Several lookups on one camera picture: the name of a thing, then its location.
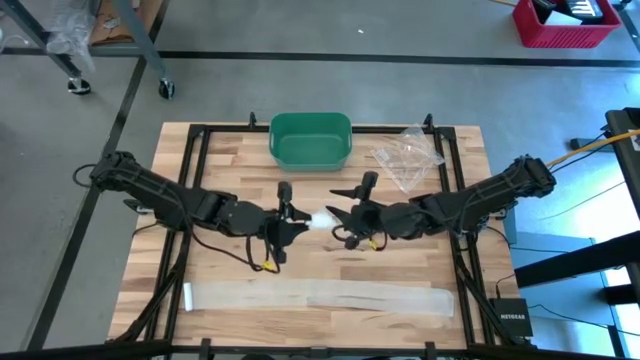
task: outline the netgear logo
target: netgear logo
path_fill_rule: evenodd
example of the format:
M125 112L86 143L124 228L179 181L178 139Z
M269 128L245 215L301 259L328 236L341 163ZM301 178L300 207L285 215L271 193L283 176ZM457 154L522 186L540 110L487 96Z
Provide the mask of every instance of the netgear logo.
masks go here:
M500 319L504 320L525 320L522 314L500 314Z

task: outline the plastic bag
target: plastic bag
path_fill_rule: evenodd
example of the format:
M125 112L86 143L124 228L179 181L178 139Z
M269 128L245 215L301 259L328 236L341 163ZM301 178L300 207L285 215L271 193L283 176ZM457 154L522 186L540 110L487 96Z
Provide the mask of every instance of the plastic bag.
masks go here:
M411 125L397 139L371 153L405 193L422 181L434 165L444 162L418 124Z
M96 67L89 54L89 38L96 18L91 15L88 1L55 0L52 2L51 32L47 51L54 54L80 56L90 71Z

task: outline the cardboard box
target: cardboard box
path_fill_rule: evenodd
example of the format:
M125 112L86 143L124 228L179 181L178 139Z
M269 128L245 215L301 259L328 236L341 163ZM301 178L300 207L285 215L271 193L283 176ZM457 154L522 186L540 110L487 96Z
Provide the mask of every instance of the cardboard box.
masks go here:
M131 5L149 33L162 5L162 0L132 0ZM102 0L89 43L101 45L131 42L133 42L133 37L129 29L120 21L111 0Z

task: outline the translucent plastic strip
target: translucent plastic strip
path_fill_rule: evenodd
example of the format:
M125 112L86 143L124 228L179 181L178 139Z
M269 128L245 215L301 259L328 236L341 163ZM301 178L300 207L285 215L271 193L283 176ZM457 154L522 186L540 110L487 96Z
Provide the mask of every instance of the translucent plastic strip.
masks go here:
M347 280L247 280L185 284L185 308L326 306L453 316L453 294L428 287Z

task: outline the caster wheel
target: caster wheel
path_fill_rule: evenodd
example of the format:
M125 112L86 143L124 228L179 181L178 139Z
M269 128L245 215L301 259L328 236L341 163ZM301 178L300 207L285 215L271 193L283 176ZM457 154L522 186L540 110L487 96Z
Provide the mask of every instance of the caster wheel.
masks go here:
M160 80L160 87L158 88L158 93L162 96L163 99L171 100L173 99L173 95L176 92L176 86L173 84L173 81L170 80Z
M91 92L91 85L89 85L89 83L86 82L85 80L81 80L80 88L78 89L76 87L76 84L73 81L69 81L67 83L67 90L69 90L69 92L74 95L79 95L79 96L87 95Z

